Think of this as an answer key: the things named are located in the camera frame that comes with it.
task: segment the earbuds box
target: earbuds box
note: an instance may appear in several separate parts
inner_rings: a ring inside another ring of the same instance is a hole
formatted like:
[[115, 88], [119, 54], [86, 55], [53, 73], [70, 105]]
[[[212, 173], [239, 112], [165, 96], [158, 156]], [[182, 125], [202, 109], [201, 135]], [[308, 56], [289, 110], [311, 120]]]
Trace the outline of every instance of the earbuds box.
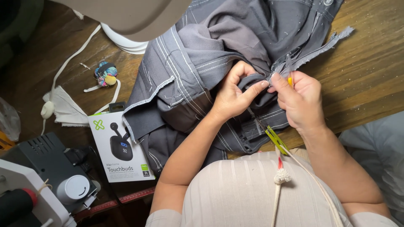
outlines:
[[108, 181], [154, 180], [141, 146], [131, 140], [125, 128], [122, 113], [103, 112], [88, 116]]

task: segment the earbuds case image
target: earbuds case image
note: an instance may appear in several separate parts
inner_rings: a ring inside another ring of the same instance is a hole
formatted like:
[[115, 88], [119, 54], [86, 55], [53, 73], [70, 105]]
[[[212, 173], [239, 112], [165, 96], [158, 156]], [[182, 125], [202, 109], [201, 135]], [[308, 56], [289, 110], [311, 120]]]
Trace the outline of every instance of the earbuds case image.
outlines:
[[109, 139], [111, 143], [111, 152], [112, 154], [119, 160], [122, 161], [130, 161], [133, 158], [132, 147], [128, 142], [130, 137], [129, 133], [126, 133], [124, 137], [121, 136], [118, 132], [118, 125], [113, 122], [110, 125], [111, 129], [115, 131], [116, 136], [112, 136]]

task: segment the person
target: person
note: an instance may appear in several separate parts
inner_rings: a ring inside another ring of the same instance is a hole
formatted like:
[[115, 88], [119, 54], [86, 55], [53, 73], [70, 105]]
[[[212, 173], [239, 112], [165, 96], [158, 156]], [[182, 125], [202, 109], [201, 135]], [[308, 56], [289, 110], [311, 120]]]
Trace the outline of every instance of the person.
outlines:
[[[278, 169], [275, 152], [221, 160], [200, 170], [220, 127], [244, 112], [269, 86], [268, 81], [261, 81], [242, 93], [237, 83], [252, 73], [254, 68], [245, 62], [233, 66], [212, 109], [170, 156], [157, 182], [147, 227], [270, 226]], [[321, 84], [299, 71], [293, 76], [294, 89], [275, 73], [268, 92], [278, 92], [279, 106], [303, 138], [308, 158], [295, 158], [308, 172], [294, 159], [282, 157], [292, 180], [282, 184], [275, 226], [397, 226], [389, 219], [376, 183], [327, 128]], [[327, 202], [309, 172], [319, 179], [332, 202]], [[338, 210], [337, 219], [329, 203]]]

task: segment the plastic bag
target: plastic bag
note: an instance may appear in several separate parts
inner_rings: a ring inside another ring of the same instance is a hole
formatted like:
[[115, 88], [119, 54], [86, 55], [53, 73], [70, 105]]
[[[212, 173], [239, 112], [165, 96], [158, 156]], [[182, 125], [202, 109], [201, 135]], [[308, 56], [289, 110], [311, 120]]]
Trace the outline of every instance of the plastic bag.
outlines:
[[14, 142], [18, 141], [21, 133], [21, 122], [17, 111], [2, 98], [0, 98], [0, 130]]

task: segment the wooden surface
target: wooden surface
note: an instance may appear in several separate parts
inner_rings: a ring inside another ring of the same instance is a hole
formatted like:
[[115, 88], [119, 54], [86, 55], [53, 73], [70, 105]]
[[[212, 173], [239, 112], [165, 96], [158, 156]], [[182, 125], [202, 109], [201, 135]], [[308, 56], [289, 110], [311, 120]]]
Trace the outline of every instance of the wooden surface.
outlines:
[[[355, 32], [335, 49], [300, 69], [322, 83], [326, 122], [334, 132], [404, 110], [403, 10], [401, 0], [347, 0], [330, 31], [340, 32], [352, 26]], [[84, 21], [79, 20], [63, 5], [45, 1], [37, 29], [23, 52], [12, 60], [8, 69], [2, 70], [0, 97], [19, 111], [20, 141], [40, 135], [42, 96], [50, 91], [53, 77], [64, 61], [82, 46], [97, 25], [87, 17]], [[118, 79], [122, 82], [118, 101], [127, 101], [141, 58], [142, 55], [121, 51], [101, 30], [87, 48], [70, 61], [56, 84], [61, 85], [84, 112], [91, 115], [110, 102], [115, 91], [115, 87], [111, 87], [83, 92], [97, 84], [93, 78], [97, 64], [102, 60], [115, 63]], [[55, 132], [66, 147], [94, 145], [89, 128], [61, 127], [53, 122], [54, 119], [53, 116], [47, 120], [45, 132]], [[290, 148], [303, 143], [292, 128], [280, 133], [280, 137]], [[273, 145], [267, 143], [262, 150], [273, 150]], [[95, 169], [90, 172], [91, 176], [102, 179], [99, 176], [103, 171], [101, 167]], [[118, 196], [124, 196], [148, 184], [152, 182], [122, 183], [114, 188]], [[111, 193], [102, 190], [96, 204], [111, 199]]]

